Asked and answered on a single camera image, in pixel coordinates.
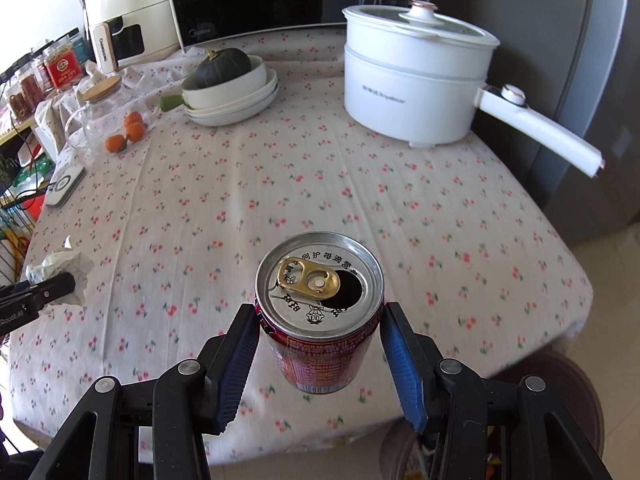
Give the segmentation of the white paper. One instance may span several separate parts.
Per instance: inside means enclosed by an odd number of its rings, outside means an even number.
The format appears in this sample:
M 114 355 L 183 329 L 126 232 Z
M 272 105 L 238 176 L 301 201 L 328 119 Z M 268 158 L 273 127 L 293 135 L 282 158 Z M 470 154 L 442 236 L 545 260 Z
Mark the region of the white paper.
M 82 307 L 86 303 L 86 288 L 93 267 L 93 260 L 81 252 L 72 237 L 67 235 L 63 245 L 49 252 L 39 264 L 29 263 L 26 266 L 25 278 L 30 284 L 38 285 L 63 273 L 70 274 L 75 281 L 74 290 L 53 300 L 52 304 Z

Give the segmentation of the red drink can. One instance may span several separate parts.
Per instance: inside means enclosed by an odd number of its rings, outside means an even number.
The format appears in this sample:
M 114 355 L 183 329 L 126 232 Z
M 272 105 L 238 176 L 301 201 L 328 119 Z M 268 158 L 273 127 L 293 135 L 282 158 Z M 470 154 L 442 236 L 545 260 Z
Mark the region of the red drink can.
M 255 296 L 284 378 L 304 393 L 334 393 L 356 377 L 380 322 L 383 270 L 358 240 L 302 233 L 262 258 Z

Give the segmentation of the dark red trash bin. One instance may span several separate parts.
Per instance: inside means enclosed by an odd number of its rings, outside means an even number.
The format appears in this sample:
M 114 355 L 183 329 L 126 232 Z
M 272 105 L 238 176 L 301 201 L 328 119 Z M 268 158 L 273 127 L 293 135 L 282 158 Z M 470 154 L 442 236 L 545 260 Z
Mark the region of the dark red trash bin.
M 566 356 L 539 351 L 490 379 L 462 363 L 431 369 L 426 423 L 403 418 L 388 430 L 383 478 L 404 478 L 420 451 L 420 479 L 610 478 L 597 391 Z

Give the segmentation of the small orange fruit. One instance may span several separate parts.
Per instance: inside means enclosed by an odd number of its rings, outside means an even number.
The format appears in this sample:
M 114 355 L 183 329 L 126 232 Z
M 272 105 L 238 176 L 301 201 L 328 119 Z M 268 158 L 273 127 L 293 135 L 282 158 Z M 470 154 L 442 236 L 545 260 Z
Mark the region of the small orange fruit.
M 127 147 L 127 138 L 120 133 L 109 136 L 104 142 L 104 148 L 112 154 L 120 153 Z
M 143 122 L 143 118 L 141 116 L 140 113 L 138 112 L 129 112 L 124 116 L 124 120 L 122 121 L 122 123 L 124 124 L 124 127 L 127 128 L 130 125 L 133 124 L 142 124 Z
M 131 143 L 137 143 L 143 139 L 146 133 L 143 122 L 130 122 L 125 128 L 126 138 Z

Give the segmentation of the clear glass jar wooden lid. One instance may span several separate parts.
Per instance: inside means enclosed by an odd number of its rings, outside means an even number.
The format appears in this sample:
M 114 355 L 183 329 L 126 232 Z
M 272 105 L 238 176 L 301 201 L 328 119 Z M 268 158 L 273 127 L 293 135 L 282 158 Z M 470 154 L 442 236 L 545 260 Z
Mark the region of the clear glass jar wooden lid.
M 126 136 L 122 121 L 129 112 L 143 118 L 147 134 L 152 127 L 152 115 L 143 94 L 119 75 L 112 75 L 92 84 L 81 92 L 81 107 L 70 115 L 64 127 L 67 144 L 74 150 L 112 154 L 104 142 L 113 134 Z

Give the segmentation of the glass jar with snacks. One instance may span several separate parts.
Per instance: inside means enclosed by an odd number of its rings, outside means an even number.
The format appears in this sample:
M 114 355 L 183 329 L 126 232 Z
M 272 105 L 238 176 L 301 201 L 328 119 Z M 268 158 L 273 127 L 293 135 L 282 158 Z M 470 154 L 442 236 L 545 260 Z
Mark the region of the glass jar with snacks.
M 9 87 L 4 97 L 15 120 L 21 124 L 35 113 L 37 106 L 46 98 L 39 70 L 30 58 L 20 58 L 9 71 Z

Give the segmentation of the green vegetable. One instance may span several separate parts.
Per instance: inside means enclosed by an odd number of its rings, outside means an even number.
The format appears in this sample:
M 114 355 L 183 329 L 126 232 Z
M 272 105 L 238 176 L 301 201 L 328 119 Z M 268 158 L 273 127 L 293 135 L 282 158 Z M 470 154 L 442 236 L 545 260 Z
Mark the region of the green vegetable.
M 184 101 L 181 94 L 172 94 L 171 96 L 162 96 L 160 98 L 160 110 L 163 113 L 170 112 L 183 104 Z

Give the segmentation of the red label glass jar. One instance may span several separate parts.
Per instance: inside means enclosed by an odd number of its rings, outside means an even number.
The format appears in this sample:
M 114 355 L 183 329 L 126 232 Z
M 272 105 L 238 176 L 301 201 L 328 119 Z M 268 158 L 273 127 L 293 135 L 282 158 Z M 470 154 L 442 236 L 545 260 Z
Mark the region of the red label glass jar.
M 82 75 L 73 46 L 68 41 L 58 41 L 44 50 L 44 67 L 56 90 L 68 88 Z

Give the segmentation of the stacked white bowls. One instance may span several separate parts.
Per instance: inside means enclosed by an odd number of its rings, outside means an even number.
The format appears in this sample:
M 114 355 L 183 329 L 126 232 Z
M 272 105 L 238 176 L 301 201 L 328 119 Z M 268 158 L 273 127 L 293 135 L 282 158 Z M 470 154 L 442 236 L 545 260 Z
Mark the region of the stacked white bowls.
M 257 55 L 252 69 L 238 78 L 206 89 L 188 89 L 183 81 L 181 99 L 186 114 L 200 126 L 223 127 L 247 120 L 265 110 L 279 90 L 277 72 Z

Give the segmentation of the dark green pumpkin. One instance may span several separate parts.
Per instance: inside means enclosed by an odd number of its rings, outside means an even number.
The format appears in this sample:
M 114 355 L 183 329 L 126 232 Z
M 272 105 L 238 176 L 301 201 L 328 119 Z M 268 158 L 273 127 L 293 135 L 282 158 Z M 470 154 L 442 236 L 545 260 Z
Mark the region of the dark green pumpkin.
M 207 50 L 193 74 L 194 84 L 199 89 L 213 87 L 241 77 L 251 69 L 250 58 L 240 49 Z

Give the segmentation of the white air fryer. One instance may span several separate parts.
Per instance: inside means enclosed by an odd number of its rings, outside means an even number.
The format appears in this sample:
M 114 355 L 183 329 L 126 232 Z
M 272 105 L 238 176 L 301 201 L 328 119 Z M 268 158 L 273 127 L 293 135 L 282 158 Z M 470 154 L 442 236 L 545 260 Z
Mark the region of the white air fryer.
M 115 73 L 178 50 L 170 0 L 85 0 L 96 65 Z

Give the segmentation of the white electric cooking pot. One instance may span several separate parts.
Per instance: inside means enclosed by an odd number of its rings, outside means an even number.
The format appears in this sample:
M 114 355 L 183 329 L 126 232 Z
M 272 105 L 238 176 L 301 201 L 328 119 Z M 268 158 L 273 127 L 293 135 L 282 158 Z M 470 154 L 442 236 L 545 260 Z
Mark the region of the white electric cooking pot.
M 344 103 L 366 128 L 413 148 L 463 139 L 477 112 L 526 134 L 588 177 L 604 167 L 601 152 L 530 108 L 513 84 L 487 83 L 499 39 L 440 14 L 433 3 L 408 8 L 348 6 Z

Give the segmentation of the grey refrigerator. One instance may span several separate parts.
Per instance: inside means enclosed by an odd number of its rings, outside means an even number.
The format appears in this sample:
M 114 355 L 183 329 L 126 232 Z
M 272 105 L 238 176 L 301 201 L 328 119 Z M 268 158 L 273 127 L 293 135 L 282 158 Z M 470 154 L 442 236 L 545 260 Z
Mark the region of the grey refrigerator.
M 474 132 L 499 156 L 569 245 L 639 219 L 639 0 L 432 0 L 492 32 L 488 80 L 515 84 L 534 110 L 591 143 L 593 179 L 486 114 Z

